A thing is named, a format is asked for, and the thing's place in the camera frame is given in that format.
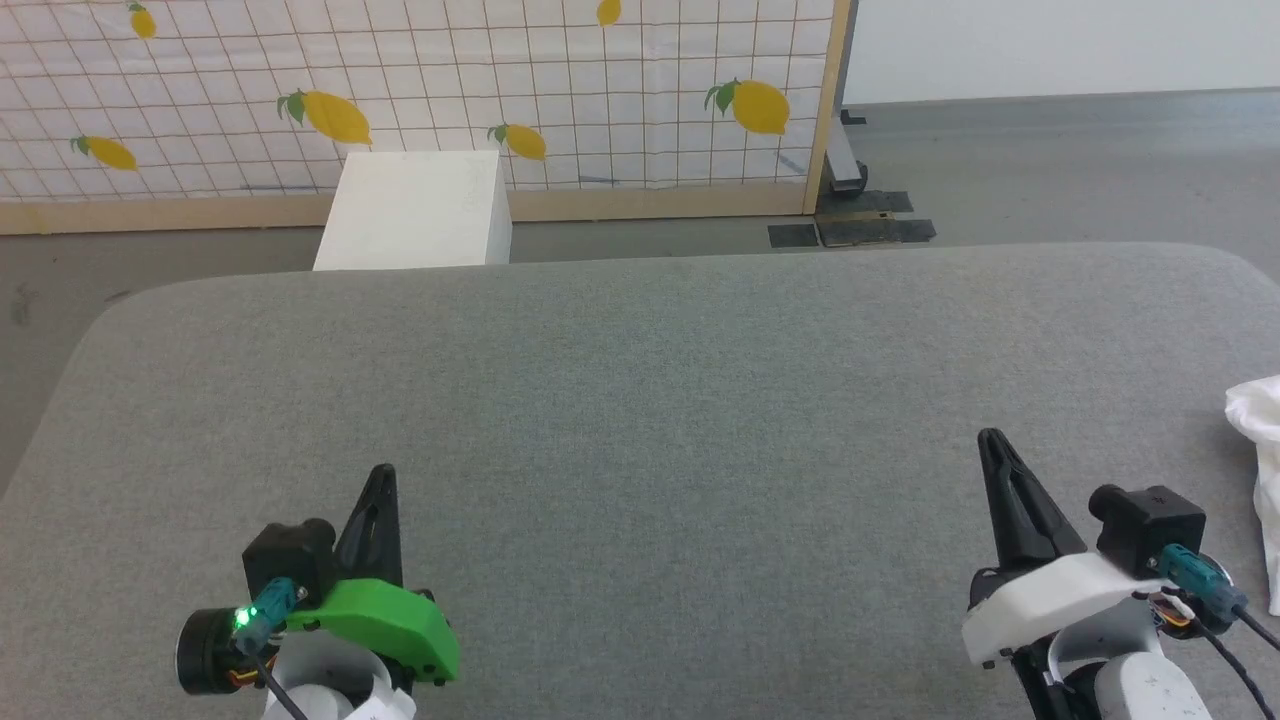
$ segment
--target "wooden baseboard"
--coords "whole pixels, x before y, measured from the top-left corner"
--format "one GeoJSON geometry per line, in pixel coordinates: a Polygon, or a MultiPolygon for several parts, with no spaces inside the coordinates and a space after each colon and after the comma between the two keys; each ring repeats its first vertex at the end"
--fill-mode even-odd
{"type": "MultiPolygon", "coordinates": [[[[803,184],[508,192],[515,222],[796,215],[803,184]]],[[[319,227],[329,195],[0,204],[0,234],[319,227]]]]}

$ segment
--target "wooden frame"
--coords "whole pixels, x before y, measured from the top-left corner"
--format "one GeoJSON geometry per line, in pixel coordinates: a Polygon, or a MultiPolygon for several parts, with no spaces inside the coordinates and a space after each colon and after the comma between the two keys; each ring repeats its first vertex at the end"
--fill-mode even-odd
{"type": "MultiPolygon", "coordinates": [[[[801,183],[671,190],[567,190],[508,193],[515,222],[623,220],[813,214],[827,155],[852,0],[835,0],[809,172],[801,183]]],[[[0,236],[214,228],[317,227],[329,195],[0,204],[0,236]]]]}

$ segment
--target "gray floor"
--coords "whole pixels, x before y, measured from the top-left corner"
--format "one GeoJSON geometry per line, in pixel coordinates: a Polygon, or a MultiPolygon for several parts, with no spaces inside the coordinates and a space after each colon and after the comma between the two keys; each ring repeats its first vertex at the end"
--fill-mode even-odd
{"type": "MultiPolygon", "coordinates": [[[[1280,94],[879,109],[849,128],[925,246],[1165,241],[1280,279],[1280,94]]],[[[771,252],[769,218],[520,225],[513,261],[771,252]]],[[[186,279],[305,270],[319,229],[0,238],[0,489],[61,368],[118,299],[186,279]]]]}

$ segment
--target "grid pattern backdrop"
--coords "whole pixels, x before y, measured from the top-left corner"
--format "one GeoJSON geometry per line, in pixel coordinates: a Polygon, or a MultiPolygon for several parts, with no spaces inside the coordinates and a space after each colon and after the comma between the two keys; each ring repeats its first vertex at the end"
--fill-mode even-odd
{"type": "Polygon", "coordinates": [[[347,152],[483,147],[516,190],[800,183],[832,10],[0,0],[0,200],[332,193],[347,152]]]}

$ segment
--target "black cable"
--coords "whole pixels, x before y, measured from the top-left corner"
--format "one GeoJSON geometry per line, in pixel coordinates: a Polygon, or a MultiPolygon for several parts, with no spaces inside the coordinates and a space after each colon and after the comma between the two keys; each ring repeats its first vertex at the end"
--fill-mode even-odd
{"type": "Polygon", "coordinates": [[[1245,625],[1253,628],[1253,632],[1257,633],[1262,639],[1267,641],[1267,644],[1270,644],[1276,650],[1280,650],[1280,638],[1271,634],[1271,630],[1263,628],[1262,623],[1258,623],[1257,618],[1249,615],[1248,610],[1236,605],[1235,607],[1231,609],[1231,612],[1235,612],[1236,618],[1244,620],[1245,625]]]}
{"type": "Polygon", "coordinates": [[[257,676],[266,680],[266,687],[271,688],[271,693],[275,696],[275,700],[284,706],[284,710],[289,711],[289,715],[293,716],[293,720],[307,720],[307,716],[302,712],[302,708],[293,702],[293,698],[289,697],[289,693],[284,692],[284,688],[280,687],[280,683],[276,683],[275,678],[271,676],[271,671],[268,670],[266,665],[262,664],[262,659],[255,655],[253,665],[257,665],[257,676]]]}
{"type": "Polygon", "coordinates": [[[1258,703],[1258,708],[1262,710],[1262,716],[1267,720],[1276,720],[1275,712],[1271,712],[1271,707],[1267,706],[1266,698],[1262,697],[1262,691],[1258,689],[1253,678],[1249,678],[1249,671],[1244,669],[1244,665],[1234,655],[1231,655],[1231,651],[1226,650],[1222,641],[1217,639],[1217,635],[1208,632],[1208,628],[1204,626],[1204,623],[1201,623],[1199,618],[1192,619],[1192,628],[1194,628],[1197,633],[1204,635],[1204,639],[1213,646],[1213,650],[1216,650],[1217,653],[1222,656],[1222,660],[1231,666],[1231,670],[1235,670],[1235,674],[1240,676],[1240,682],[1243,682],[1244,687],[1249,689],[1249,694],[1253,696],[1253,700],[1258,703]]]}

